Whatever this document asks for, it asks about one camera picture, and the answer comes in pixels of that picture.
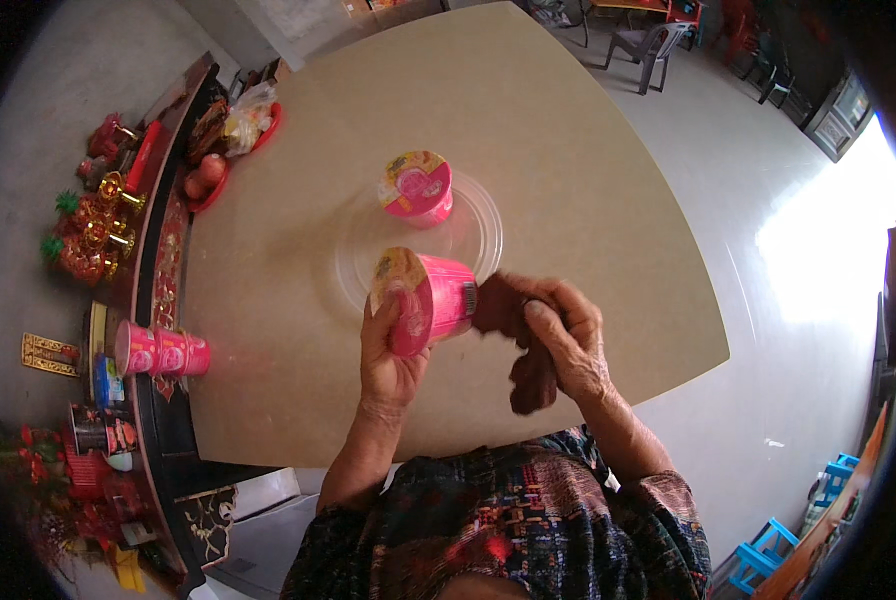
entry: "gray floor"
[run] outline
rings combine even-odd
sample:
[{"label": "gray floor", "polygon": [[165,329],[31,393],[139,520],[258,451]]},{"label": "gray floor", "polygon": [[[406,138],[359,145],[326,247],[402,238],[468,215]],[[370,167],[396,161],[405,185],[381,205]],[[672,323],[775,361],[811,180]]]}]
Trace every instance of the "gray floor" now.
[{"label": "gray floor", "polygon": [[[99,19],[120,27],[100,36]],[[576,43],[579,29],[556,35],[581,61],[603,64],[607,33],[593,32],[589,49]],[[84,139],[106,113],[139,116],[205,50],[229,81],[237,66],[173,2],[72,0],[8,90],[0,418],[11,426],[53,425],[78,393],[73,381],[21,367],[18,355],[24,331],[77,340],[87,305],[82,289],[38,258],[54,195],[77,185]],[[661,168],[718,296],[730,361],[636,409],[692,485],[718,562],[769,517],[793,525],[814,475],[857,447],[896,163],[873,120],[832,164],[703,52],[677,50],[665,92],[644,97],[635,93],[640,66],[623,53],[609,71],[590,72]],[[557,106],[543,110],[556,127]]]}]

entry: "red plate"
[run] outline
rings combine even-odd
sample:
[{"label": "red plate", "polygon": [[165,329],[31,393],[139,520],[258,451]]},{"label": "red plate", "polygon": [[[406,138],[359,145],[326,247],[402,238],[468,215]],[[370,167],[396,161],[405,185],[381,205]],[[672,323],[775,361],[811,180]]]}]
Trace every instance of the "red plate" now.
[{"label": "red plate", "polygon": [[251,147],[251,152],[258,150],[264,145],[264,142],[271,139],[271,134],[274,133],[274,130],[278,128],[281,124],[281,103],[274,102],[271,105],[271,126],[267,131],[262,133],[261,137],[258,138],[258,141],[255,142],[255,145]]},{"label": "red plate", "polygon": [[228,174],[231,173],[231,160],[226,158],[224,161],[224,173],[221,174],[221,181],[214,186],[214,191],[208,198],[205,198],[203,201],[195,201],[193,199],[188,199],[188,210],[191,212],[201,212],[202,210],[210,207],[217,197],[221,195],[221,190],[224,189],[224,185],[228,182]]}]

